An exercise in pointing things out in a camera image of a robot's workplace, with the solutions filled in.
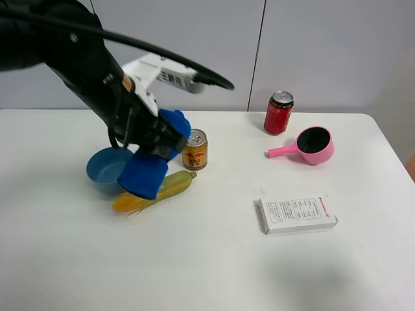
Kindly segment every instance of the white table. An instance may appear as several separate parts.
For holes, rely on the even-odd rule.
[[[0,111],[0,310],[413,310],[415,186],[374,120],[186,112],[209,164],[184,193],[125,218],[85,174],[109,145],[88,110]],[[333,132],[312,167],[263,152],[304,128]],[[183,169],[180,159],[170,172]],[[269,237],[261,197],[323,192],[333,231]]]

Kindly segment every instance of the can lid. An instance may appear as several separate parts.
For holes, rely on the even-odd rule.
[[[281,104],[289,104],[294,99],[293,95],[286,91],[278,91],[273,94],[272,99]]]
[[[198,128],[193,128],[190,131],[190,136],[187,140],[187,145],[192,147],[202,146],[206,142],[206,133]]]

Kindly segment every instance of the blue bowl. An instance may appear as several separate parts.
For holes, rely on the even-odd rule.
[[[126,150],[105,148],[88,161],[86,174],[95,186],[106,194],[119,194],[125,190],[118,184],[117,179],[133,153]]]

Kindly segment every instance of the red can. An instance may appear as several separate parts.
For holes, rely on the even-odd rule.
[[[265,116],[264,129],[272,135],[278,135],[287,129],[291,110],[294,105],[294,97],[286,91],[274,93],[268,104]]]

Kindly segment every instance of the pink saucepan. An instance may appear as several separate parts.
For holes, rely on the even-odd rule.
[[[268,154],[269,157],[277,157],[298,152],[309,164],[316,165],[330,159],[334,151],[335,146],[330,131],[321,126],[313,126],[302,131],[294,144],[270,149]]]

